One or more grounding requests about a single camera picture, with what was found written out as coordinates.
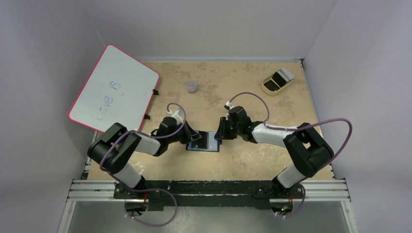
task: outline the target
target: plastic container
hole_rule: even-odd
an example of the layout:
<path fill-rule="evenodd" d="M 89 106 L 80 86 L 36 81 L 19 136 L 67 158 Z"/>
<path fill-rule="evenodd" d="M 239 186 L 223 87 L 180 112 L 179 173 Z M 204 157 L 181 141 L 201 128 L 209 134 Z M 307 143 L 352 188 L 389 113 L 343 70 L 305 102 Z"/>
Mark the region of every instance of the plastic container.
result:
<path fill-rule="evenodd" d="M 197 81 L 196 80 L 191 79 L 186 83 L 186 85 L 188 87 L 188 92 L 189 93 L 192 94 L 192 93 L 195 93 L 197 91 Z"/>

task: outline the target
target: whiteboard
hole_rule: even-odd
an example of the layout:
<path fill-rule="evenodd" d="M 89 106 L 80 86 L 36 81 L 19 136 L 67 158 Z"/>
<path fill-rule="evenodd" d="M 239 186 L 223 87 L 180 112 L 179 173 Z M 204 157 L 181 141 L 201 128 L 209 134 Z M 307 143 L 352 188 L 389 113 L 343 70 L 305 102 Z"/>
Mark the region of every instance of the whiteboard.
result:
<path fill-rule="evenodd" d="M 119 122 L 139 129 L 159 74 L 107 45 L 69 111 L 79 124 L 104 132 Z"/>

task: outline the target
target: tabletop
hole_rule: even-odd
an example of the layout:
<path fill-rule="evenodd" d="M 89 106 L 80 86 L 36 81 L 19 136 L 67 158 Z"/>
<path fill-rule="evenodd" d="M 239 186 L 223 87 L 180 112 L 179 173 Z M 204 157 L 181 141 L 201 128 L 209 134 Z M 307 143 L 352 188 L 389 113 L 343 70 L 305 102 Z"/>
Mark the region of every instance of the tabletop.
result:
<path fill-rule="evenodd" d="M 150 133 L 169 116 L 166 105 L 181 104 L 187 113 L 187 122 L 194 130 L 215 132 L 220 117 L 226 116 L 226 101 L 239 92 L 253 92 L 269 106 L 268 123 L 279 126 L 298 126 L 303 122 L 315 123 L 317 117 L 306 78 L 298 62 L 147 62 L 148 67 L 160 74 L 157 90 L 141 130 Z M 294 76 L 293 82 L 276 96 L 266 95 L 260 88 L 263 79 L 281 68 Z M 194 79 L 198 90 L 190 94 L 186 82 Z M 242 106 L 252 121 L 264 120 L 266 109 L 254 96 L 242 95 L 233 100 Z M 186 150 L 186 145 L 172 143 L 159 157 L 134 152 L 129 163 L 147 180 L 271 180 L 292 163 L 285 148 L 269 144 L 224 140 L 220 152 Z M 111 180 L 93 162 L 89 180 Z M 332 180 L 329 166 L 320 170 L 312 180 Z"/>

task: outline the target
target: gray wall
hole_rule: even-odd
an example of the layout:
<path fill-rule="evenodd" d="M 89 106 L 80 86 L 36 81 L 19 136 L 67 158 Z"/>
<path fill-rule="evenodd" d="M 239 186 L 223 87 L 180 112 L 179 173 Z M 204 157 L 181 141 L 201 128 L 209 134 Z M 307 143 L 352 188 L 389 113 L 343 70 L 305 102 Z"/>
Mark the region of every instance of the gray wall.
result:
<path fill-rule="evenodd" d="M 104 44 L 145 60 L 296 59 L 337 0 L 85 0 Z"/>
<path fill-rule="evenodd" d="M 361 232 L 412 232 L 412 2 L 339 0 L 305 60 L 319 118 L 347 117 L 333 163 Z M 346 126 L 322 128 L 337 148 Z"/>
<path fill-rule="evenodd" d="M 56 232 L 92 136 L 67 112 L 103 48 L 79 0 L 2 0 L 0 32 L 0 232 Z"/>

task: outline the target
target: red border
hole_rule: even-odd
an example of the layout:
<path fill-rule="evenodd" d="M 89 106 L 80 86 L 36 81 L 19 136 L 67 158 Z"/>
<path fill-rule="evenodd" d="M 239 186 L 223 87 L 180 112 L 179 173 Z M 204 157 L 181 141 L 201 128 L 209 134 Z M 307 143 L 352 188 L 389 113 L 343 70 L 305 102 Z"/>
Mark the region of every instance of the red border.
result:
<path fill-rule="evenodd" d="M 68 112 L 68 114 L 67 114 L 67 116 L 69 117 L 69 119 L 70 119 L 71 121 L 76 122 L 76 123 L 78 123 L 78 124 L 81 124 L 81 125 L 83 125 L 83 126 L 86 126 L 86 127 L 88 127 L 88 128 L 91 128 L 91 129 L 93 129 L 93 130 L 97 130 L 97 131 L 99 131 L 99 132 L 102 132 L 102 131 L 100 131 L 100 130 L 98 130 L 98 129 L 95 129 L 95 128 L 91 127 L 91 126 L 88 126 L 88 125 L 86 125 L 86 124 L 83 124 L 83 123 L 81 123 L 81 122 L 79 122 L 79 121 L 77 121 L 77 120 L 72 119 L 72 118 L 70 117 L 70 113 L 71 113 L 71 111 L 73 110 L 73 107 L 74 107 L 74 105 L 76 104 L 77 100 L 79 99 L 80 94 L 83 92 L 83 89 L 85 88 L 85 86 L 86 86 L 87 82 L 89 81 L 91 75 L 93 74 L 94 69 L 96 68 L 96 66 L 97 66 L 97 64 L 99 63 L 100 59 L 102 58 L 104 52 L 106 51 L 107 47 L 109 47 L 109 46 L 113 46 L 113 47 L 117 48 L 118 50 L 122 51 L 123 53 L 125 53 L 125 54 L 128 55 L 129 57 L 135 59 L 137 62 L 141 63 L 141 64 L 144 65 L 145 67 L 147 67 L 147 68 L 151 69 L 152 71 L 154 71 L 154 72 L 157 74 L 157 81 L 156 81 L 156 85 L 154 86 L 155 88 L 156 88 L 157 85 L 159 84 L 159 79 L 160 79 L 160 75 L 159 75 L 159 73 L 158 73 L 156 70 L 153 70 L 152 68 L 150 68 L 150 67 L 148 67 L 147 65 L 143 64 L 143 63 L 140 62 L 138 59 L 132 57 L 131 55 L 129 55 L 129 54 L 126 53 L 125 51 L 119 49 L 119 48 L 116 47 L 115 45 L 113 45 L 113 44 L 108 44 L 108 45 L 106 45 L 106 47 L 104 48 L 103 52 L 101 53 L 98 61 L 97 61 L 96 64 L 94 65 L 94 68 L 93 68 L 93 70 L 91 71 L 89 77 L 87 78 L 85 84 L 83 85 L 82 90 L 80 91 L 79 95 L 76 97 L 76 100 L 74 101 L 73 105 L 70 107 L 70 110 L 69 110 L 69 112 Z M 152 101 L 152 98 L 153 98 L 153 92 L 152 92 L 152 96 L 150 97 L 149 103 L 147 104 L 145 113 L 146 113 L 147 110 L 149 109 L 149 105 L 150 105 L 150 102 Z M 142 121 L 140 122 L 139 130 L 140 130 L 140 128 L 142 127 L 143 120 L 144 120 L 144 115 L 143 115 Z"/>

